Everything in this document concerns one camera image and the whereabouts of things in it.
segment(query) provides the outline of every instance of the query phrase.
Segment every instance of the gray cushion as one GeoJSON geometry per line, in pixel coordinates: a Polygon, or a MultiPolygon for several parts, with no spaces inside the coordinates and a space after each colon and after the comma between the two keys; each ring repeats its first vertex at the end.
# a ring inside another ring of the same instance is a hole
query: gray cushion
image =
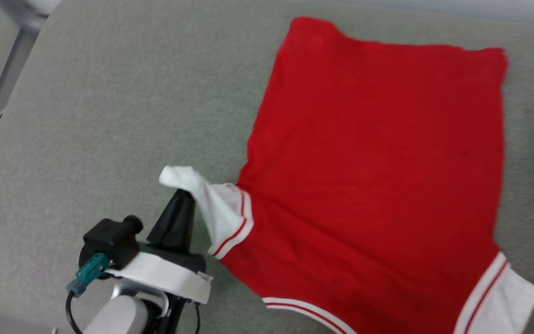
{"type": "MultiPolygon", "coordinates": [[[[81,236],[102,218],[127,214],[142,218],[146,236],[172,194],[157,182],[164,165],[235,182],[276,51],[299,15],[329,19],[360,39],[506,48],[496,240],[534,283],[534,25],[343,2],[69,0],[48,19],[0,122],[0,313],[68,328],[65,285],[81,236]]],[[[193,250],[208,246],[199,220],[193,250]]],[[[204,332],[328,332],[265,309],[208,262],[216,279],[201,309],[204,332]]],[[[110,288],[94,283],[74,302],[82,328],[110,288]]],[[[195,326],[191,309],[183,333],[195,326]]]]}

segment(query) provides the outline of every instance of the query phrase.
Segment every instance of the black object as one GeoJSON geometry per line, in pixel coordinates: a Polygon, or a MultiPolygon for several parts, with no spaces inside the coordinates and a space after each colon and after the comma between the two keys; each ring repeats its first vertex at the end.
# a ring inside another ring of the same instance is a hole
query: black object
{"type": "Polygon", "coordinates": [[[162,313],[162,309],[160,308],[160,306],[158,306],[156,303],[152,302],[151,300],[142,299],[142,302],[144,302],[144,305],[146,306],[146,309],[148,310],[148,320],[146,322],[146,327],[144,328],[143,333],[144,334],[159,333],[157,332],[158,322],[156,321],[156,318],[159,317],[160,313],[162,313]]]}
{"type": "Polygon", "coordinates": [[[103,219],[83,235],[80,252],[80,268],[97,252],[114,262],[113,268],[121,270],[140,251],[135,235],[144,228],[136,216],[127,216],[122,222],[103,219]]]}
{"type": "Polygon", "coordinates": [[[178,264],[181,267],[187,268],[194,273],[201,271],[206,272],[205,258],[199,254],[190,254],[189,252],[178,252],[172,250],[164,250],[154,245],[140,243],[142,252],[157,255],[168,262],[178,264]]]}
{"type": "Polygon", "coordinates": [[[193,196],[178,189],[148,235],[150,244],[163,250],[189,252],[194,212],[193,196]]]}
{"type": "Polygon", "coordinates": [[[201,329],[201,317],[199,315],[199,303],[195,303],[195,313],[197,313],[197,329],[195,329],[195,334],[199,334],[199,330],[201,329]]]}
{"type": "Polygon", "coordinates": [[[65,314],[67,315],[67,320],[70,322],[71,329],[74,330],[76,334],[82,334],[80,328],[74,320],[74,315],[71,313],[71,301],[74,299],[75,293],[70,291],[70,294],[67,295],[65,300],[65,314]]]}

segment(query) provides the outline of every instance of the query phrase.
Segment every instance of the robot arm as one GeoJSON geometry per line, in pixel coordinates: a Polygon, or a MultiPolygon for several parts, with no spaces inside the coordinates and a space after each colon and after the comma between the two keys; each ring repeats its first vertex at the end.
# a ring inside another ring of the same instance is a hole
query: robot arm
{"type": "Polygon", "coordinates": [[[70,302],[85,290],[91,275],[99,279],[114,277],[116,281],[111,300],[87,326],[85,334],[173,334],[187,302],[194,302],[196,307],[207,303],[212,277],[205,273],[205,258],[189,252],[194,211],[191,194],[177,190],[148,235],[149,243],[135,241],[143,228],[135,216],[123,222],[104,219],[84,235],[82,269],[74,280],[78,284],[68,286],[66,304],[68,320],[76,333],[81,332],[71,315],[70,302]],[[137,298],[139,292],[159,296],[162,305],[137,298]]]}

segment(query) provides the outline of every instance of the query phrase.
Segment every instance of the fabric surface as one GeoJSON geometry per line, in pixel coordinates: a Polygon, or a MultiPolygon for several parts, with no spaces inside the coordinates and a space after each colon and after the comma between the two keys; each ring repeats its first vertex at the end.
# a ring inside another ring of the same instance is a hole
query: fabric surface
{"type": "MultiPolygon", "coordinates": [[[[47,20],[0,122],[0,313],[68,329],[64,287],[82,235],[102,218],[136,214],[146,236],[172,194],[157,183],[165,165],[236,182],[276,51],[302,15],[357,39],[506,50],[495,239],[534,284],[534,25],[344,2],[72,0],[47,20]]],[[[209,245],[197,219],[193,250],[209,245]]],[[[330,332],[265,310],[216,260],[208,271],[215,279],[201,308],[206,330],[330,332]]],[[[111,285],[94,283],[74,302],[81,326],[111,285]]],[[[185,309],[180,331],[195,324],[185,309]]],[[[534,334],[534,316],[526,333],[534,334]]]]}

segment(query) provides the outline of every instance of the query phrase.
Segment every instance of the red stripe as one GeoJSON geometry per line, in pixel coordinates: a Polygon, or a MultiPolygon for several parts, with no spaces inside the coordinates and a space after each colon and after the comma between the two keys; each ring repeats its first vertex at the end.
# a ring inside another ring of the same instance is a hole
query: red stripe
{"type": "Polygon", "coordinates": [[[284,302],[267,302],[267,303],[265,303],[265,305],[267,305],[267,306],[270,306],[270,305],[274,305],[274,306],[277,306],[277,305],[279,305],[279,306],[289,306],[289,307],[302,309],[303,311],[307,311],[309,313],[312,313],[313,315],[316,315],[320,319],[323,319],[326,323],[329,323],[329,324],[331,324],[331,326],[337,328],[341,333],[347,334],[347,332],[345,332],[345,330],[343,330],[343,328],[337,326],[335,323],[333,323],[329,319],[325,318],[323,315],[320,315],[319,313],[316,313],[312,309],[307,309],[307,308],[304,308],[302,306],[297,306],[297,305],[292,305],[292,304],[286,304],[284,302]]]}
{"type": "Polygon", "coordinates": [[[483,293],[483,296],[481,296],[479,303],[477,303],[477,306],[475,307],[475,310],[473,310],[473,314],[471,315],[471,318],[469,319],[469,322],[467,323],[467,327],[464,329],[464,334],[467,334],[469,332],[469,328],[471,327],[471,324],[473,323],[473,319],[475,318],[475,315],[477,314],[479,307],[481,307],[481,304],[483,304],[485,297],[488,295],[491,288],[494,287],[494,284],[496,283],[496,281],[498,281],[498,278],[502,275],[502,272],[504,271],[504,268],[506,268],[507,264],[508,264],[508,261],[504,261],[504,264],[502,264],[502,268],[500,268],[500,271],[498,271],[498,275],[494,277],[494,280],[491,281],[491,283],[489,284],[489,287],[485,290],[485,292],[483,293]]]}
{"type": "MultiPolygon", "coordinates": [[[[240,202],[242,203],[242,205],[240,206],[240,216],[244,216],[244,194],[242,192],[240,192],[240,202]]],[[[226,245],[226,243],[228,243],[228,241],[234,239],[237,235],[239,235],[240,231],[242,231],[242,228],[244,227],[245,224],[246,224],[246,217],[244,217],[244,220],[242,220],[242,224],[240,224],[240,227],[238,228],[238,230],[236,230],[236,232],[233,235],[230,235],[228,239],[224,240],[222,245],[218,247],[218,249],[214,252],[214,254],[212,254],[212,256],[216,256],[224,248],[224,246],[226,245]]]]}

